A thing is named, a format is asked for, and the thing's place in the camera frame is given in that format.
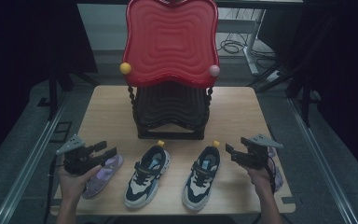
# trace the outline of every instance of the wooden tabletop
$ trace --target wooden tabletop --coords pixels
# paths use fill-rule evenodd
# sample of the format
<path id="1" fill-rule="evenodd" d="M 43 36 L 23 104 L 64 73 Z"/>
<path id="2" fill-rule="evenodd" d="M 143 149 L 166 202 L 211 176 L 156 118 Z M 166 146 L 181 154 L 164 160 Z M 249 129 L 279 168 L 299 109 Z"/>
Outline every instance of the wooden tabletop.
<path id="1" fill-rule="evenodd" d="M 108 148 L 117 147 L 124 162 L 103 191 L 91 199 L 80 200 L 77 213 L 134 216 L 259 212 L 260 204 L 249 176 L 236 162 L 231 161 L 225 150 L 225 144 L 228 143 L 245 152 L 246 148 L 240 142 L 241 137 L 252 137 L 259 133 L 270 136 L 255 92 L 247 87 L 214 87 L 210 109 L 211 115 L 203 140 L 163 140 L 172 163 L 159 180 L 156 197 L 143 208 L 128 209 L 124 205 L 124 194 L 133 175 L 134 164 L 158 140 L 138 139 L 127 87 L 96 87 L 78 136 L 86 142 L 86 146 L 107 141 Z M 209 202 L 198 213 L 194 213 L 182 204 L 183 186 L 193 162 L 203 149 L 212 145 L 213 140 L 220 142 L 218 149 L 221 166 L 213 182 Z M 296 205 L 282 201 L 282 198 L 291 198 L 292 193 L 278 156 L 274 160 L 284 181 L 283 186 L 275 193 L 275 200 L 281 213 L 292 213 L 296 210 Z M 61 198 L 60 188 L 55 198 Z M 52 206 L 51 213 L 57 215 L 58 209 L 59 206 Z"/>

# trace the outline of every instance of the black and white sneaker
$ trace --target black and white sneaker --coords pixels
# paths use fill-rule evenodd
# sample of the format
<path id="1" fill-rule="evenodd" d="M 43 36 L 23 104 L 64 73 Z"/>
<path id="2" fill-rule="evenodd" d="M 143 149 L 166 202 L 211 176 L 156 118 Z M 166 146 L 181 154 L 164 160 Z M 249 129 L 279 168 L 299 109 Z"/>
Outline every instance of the black and white sneaker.
<path id="1" fill-rule="evenodd" d="M 133 174 L 126 190 L 124 204 L 129 208 L 140 208 L 152 201 L 158 190 L 158 180 L 171 164 L 170 154 L 161 142 L 151 147 L 135 163 Z"/>
<path id="2" fill-rule="evenodd" d="M 182 201 L 187 208 L 198 211 L 206 205 L 219 166 L 219 150 L 215 146 L 206 147 L 194 162 L 185 183 Z"/>

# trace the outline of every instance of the gray carpet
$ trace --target gray carpet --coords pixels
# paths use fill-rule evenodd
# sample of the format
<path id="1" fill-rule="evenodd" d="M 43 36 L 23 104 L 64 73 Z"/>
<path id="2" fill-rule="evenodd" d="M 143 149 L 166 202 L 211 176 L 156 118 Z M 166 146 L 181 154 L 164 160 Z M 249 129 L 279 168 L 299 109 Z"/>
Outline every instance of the gray carpet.
<path id="1" fill-rule="evenodd" d="M 116 67 L 112 64 L 110 66 L 109 69 Z M 253 80 L 243 58 L 222 59 L 221 70 L 222 73 L 216 86 L 245 86 Z M 110 74 L 113 75 L 108 76 L 102 73 L 90 76 L 102 84 L 122 85 L 124 83 L 118 71 Z M 68 101 L 60 119 L 60 122 L 72 122 L 69 135 L 78 131 L 93 90 L 93 87 L 82 79 L 73 77 L 73 80 L 76 85 L 71 92 L 67 93 L 69 94 Z M 293 223 L 345 223 L 284 95 L 286 85 L 287 83 L 283 83 L 270 91 L 257 94 L 271 133 L 278 142 L 284 145 L 284 148 L 279 151 L 279 156 L 296 201 L 296 211 L 285 216 Z M 28 158 L 29 152 L 34 148 L 48 123 L 48 108 L 37 106 L 41 98 L 48 97 L 47 82 L 35 86 L 30 94 L 29 104 L 0 147 L 0 206 L 16 180 L 24 161 Z M 358 163 L 356 159 L 325 123 L 316 105 L 310 107 L 310 127 L 358 218 Z M 60 140 L 62 135 L 53 134 L 51 139 Z M 9 223 L 42 223 L 46 207 L 49 163 L 55 150 L 61 145 L 62 143 L 51 142 L 47 144 Z M 252 223 L 256 216 L 257 214 L 220 217 L 220 219 L 215 218 L 214 222 L 207 217 L 205 219 L 184 217 L 183 223 Z M 166 223 L 168 219 L 150 217 L 150 220 L 150 223 Z M 54 223 L 55 217 L 50 216 L 48 221 Z M 88 221 L 101 224 L 140 223 L 138 217 L 82 216 L 78 218 L 78 223 Z"/>

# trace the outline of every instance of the pink ball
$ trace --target pink ball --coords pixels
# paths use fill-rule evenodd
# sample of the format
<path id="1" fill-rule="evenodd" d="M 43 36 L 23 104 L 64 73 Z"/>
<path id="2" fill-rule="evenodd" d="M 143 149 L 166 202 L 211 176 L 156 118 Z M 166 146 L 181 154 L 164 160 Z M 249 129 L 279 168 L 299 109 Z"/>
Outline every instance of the pink ball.
<path id="1" fill-rule="evenodd" d="M 212 66 L 209 68 L 209 73 L 211 73 L 211 76 L 213 76 L 213 77 L 219 76 L 219 73 L 220 73 L 220 68 L 219 68 L 219 66 L 217 66 L 217 65 L 212 65 Z"/>

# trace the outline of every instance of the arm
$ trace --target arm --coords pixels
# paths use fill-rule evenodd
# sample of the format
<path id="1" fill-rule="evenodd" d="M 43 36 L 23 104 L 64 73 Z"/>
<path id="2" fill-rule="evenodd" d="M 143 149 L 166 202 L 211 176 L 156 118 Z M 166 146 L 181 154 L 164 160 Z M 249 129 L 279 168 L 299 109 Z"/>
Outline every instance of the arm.
<path id="1" fill-rule="evenodd" d="M 281 214 L 275 203 L 274 195 L 269 183 L 269 174 L 265 169 L 255 170 L 244 167 L 255 185 L 255 193 L 260 200 L 261 223 L 282 224 Z"/>
<path id="2" fill-rule="evenodd" d="M 86 187 L 87 181 L 96 175 L 101 168 L 101 165 L 98 165 L 81 176 L 70 175 L 65 171 L 63 166 L 60 168 L 58 174 L 60 177 L 62 202 L 57 216 L 57 224 L 76 223 L 76 208 L 80 196 Z"/>

